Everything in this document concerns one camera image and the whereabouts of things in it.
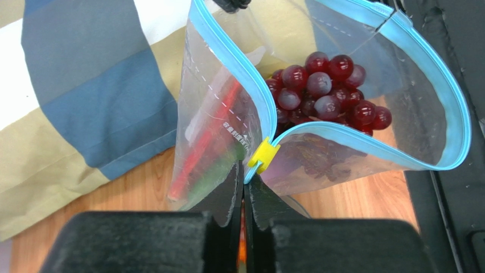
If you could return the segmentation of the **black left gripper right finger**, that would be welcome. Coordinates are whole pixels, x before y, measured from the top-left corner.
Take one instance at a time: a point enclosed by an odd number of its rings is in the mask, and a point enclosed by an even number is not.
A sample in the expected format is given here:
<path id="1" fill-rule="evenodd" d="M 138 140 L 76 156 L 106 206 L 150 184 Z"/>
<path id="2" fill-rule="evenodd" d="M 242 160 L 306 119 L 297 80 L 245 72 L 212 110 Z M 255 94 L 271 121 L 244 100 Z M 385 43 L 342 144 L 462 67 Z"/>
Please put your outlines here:
<path id="1" fill-rule="evenodd" d="M 244 199 L 249 272 L 436 272 L 405 221 L 308 218 L 259 176 Z"/>

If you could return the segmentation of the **green chili pepper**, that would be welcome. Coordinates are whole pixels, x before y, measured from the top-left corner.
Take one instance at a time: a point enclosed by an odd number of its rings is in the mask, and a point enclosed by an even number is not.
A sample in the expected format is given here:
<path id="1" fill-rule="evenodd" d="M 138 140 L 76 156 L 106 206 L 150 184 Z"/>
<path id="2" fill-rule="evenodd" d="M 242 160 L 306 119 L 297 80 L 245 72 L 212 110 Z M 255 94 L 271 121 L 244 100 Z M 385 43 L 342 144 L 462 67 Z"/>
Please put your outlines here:
<path id="1" fill-rule="evenodd" d="M 201 202 L 219 184 L 221 184 L 232 165 L 238 160 L 244 160 L 246 150 L 242 144 L 230 144 L 229 148 L 215 156 L 215 159 L 203 159 L 202 168 L 199 168 L 198 178 L 191 186 L 187 202 L 182 210 L 189 210 Z"/>

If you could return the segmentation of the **clear zip top bag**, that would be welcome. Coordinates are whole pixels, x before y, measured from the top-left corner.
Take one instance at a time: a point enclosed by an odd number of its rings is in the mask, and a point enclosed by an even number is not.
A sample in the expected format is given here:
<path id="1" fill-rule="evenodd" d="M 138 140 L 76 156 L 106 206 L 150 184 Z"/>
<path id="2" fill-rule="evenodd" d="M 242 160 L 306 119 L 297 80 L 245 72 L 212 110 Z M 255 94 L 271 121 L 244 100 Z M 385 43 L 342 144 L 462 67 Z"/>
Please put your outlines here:
<path id="1" fill-rule="evenodd" d="M 463 163 L 455 77 L 398 9 L 372 1 L 192 1 L 167 197 L 189 209 L 242 162 L 280 196 Z"/>

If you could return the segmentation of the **dark red grape bunch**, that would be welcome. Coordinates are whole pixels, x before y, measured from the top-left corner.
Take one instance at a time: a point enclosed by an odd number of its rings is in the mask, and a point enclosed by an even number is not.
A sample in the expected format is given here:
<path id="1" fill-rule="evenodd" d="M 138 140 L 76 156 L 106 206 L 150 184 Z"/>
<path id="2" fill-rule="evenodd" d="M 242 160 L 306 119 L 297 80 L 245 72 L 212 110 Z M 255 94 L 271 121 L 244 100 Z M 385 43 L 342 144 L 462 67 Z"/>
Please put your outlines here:
<path id="1" fill-rule="evenodd" d="M 304 65 L 278 69 L 265 80 L 276 105 L 276 134 L 308 122 L 338 123 L 372 136 L 392 124 L 391 111 L 369 101 L 359 89 L 367 71 L 348 55 L 329 58 L 321 51 Z"/>

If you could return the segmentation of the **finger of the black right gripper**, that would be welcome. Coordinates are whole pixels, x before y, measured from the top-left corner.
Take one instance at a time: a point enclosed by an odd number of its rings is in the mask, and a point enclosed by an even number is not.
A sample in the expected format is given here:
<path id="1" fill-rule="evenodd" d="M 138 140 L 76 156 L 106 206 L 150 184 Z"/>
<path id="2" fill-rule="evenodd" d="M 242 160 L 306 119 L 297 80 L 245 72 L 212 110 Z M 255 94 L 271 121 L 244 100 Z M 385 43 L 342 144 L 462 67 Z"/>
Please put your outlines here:
<path id="1" fill-rule="evenodd" d="M 250 3 L 251 0 L 216 0 L 216 4 L 226 13 L 236 13 L 246 9 Z"/>

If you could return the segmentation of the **red watermelon slice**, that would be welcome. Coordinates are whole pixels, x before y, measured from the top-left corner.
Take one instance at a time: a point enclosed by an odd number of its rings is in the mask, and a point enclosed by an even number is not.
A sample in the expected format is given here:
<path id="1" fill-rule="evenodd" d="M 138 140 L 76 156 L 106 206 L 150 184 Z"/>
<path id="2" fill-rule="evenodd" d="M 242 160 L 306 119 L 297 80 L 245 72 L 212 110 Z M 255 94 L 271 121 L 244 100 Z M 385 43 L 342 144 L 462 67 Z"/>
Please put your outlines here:
<path id="1" fill-rule="evenodd" d="M 168 197 L 171 200 L 178 201 L 186 196 L 187 187 L 189 185 L 189 176 L 194 167 L 198 164 L 207 146 L 215 139 L 215 129 L 218 129 L 225 121 L 227 113 L 232 107 L 236 97 L 239 95 L 241 84 L 237 80 L 231 80 L 226 95 L 223 98 L 218 98 L 219 101 L 213 108 L 215 111 L 213 115 L 207 111 L 206 115 L 212 118 L 212 121 L 206 126 L 200 126 L 202 129 L 200 137 L 190 147 L 190 153 L 186 158 L 181 171 L 174 175 L 175 179 L 168 191 Z"/>

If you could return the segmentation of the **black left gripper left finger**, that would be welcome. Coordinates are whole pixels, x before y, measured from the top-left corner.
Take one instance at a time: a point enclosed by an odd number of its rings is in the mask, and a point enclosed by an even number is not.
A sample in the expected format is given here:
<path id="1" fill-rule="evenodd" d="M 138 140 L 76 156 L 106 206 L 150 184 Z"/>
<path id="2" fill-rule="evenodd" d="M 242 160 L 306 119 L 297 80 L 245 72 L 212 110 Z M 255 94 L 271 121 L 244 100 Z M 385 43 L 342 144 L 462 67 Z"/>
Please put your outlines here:
<path id="1" fill-rule="evenodd" d="M 56 237 L 41 272 L 236 272 L 244 170 L 192 209 L 87 211 Z"/>

